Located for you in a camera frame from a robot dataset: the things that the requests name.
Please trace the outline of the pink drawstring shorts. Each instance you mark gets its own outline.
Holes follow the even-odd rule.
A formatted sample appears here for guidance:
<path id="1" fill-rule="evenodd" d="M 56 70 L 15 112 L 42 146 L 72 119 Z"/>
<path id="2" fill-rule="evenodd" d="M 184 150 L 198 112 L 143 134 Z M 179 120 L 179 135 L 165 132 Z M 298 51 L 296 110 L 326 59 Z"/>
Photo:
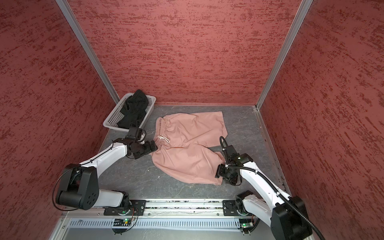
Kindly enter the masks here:
<path id="1" fill-rule="evenodd" d="M 151 154 L 154 165 L 170 177 L 187 184 L 221 185 L 217 168 L 225 159 L 212 151 L 220 137 L 228 135 L 222 112 L 172 114 L 156 121 L 158 149 Z"/>

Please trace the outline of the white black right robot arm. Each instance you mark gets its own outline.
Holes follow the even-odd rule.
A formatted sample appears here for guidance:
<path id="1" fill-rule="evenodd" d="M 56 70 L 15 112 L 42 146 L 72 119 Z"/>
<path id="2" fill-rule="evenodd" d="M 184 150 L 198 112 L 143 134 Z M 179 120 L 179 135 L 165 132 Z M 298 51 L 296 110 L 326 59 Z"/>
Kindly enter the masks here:
<path id="1" fill-rule="evenodd" d="M 250 191 L 237 196 L 239 214 L 251 214 L 270 227 L 276 240 L 307 240 L 313 236 L 306 206 L 299 197 L 291 197 L 274 184 L 247 155 L 233 155 L 217 167 L 216 178 L 236 184 L 239 177 L 260 195 Z"/>

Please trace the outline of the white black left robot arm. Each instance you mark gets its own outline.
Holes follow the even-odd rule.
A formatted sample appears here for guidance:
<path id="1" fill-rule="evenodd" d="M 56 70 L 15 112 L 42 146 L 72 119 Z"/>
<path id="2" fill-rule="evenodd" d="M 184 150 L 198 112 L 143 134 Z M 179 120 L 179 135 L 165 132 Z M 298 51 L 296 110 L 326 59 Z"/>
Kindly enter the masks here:
<path id="1" fill-rule="evenodd" d="M 132 208 L 129 195 L 120 191 L 102 190 L 99 177 L 115 162 L 124 157 L 137 160 L 158 149 L 154 141 L 136 142 L 118 138 L 101 153 L 79 164 L 69 164 L 54 186 L 52 202 L 56 209 L 65 211 L 89 210 L 91 208 L 117 208 L 128 211 Z"/>

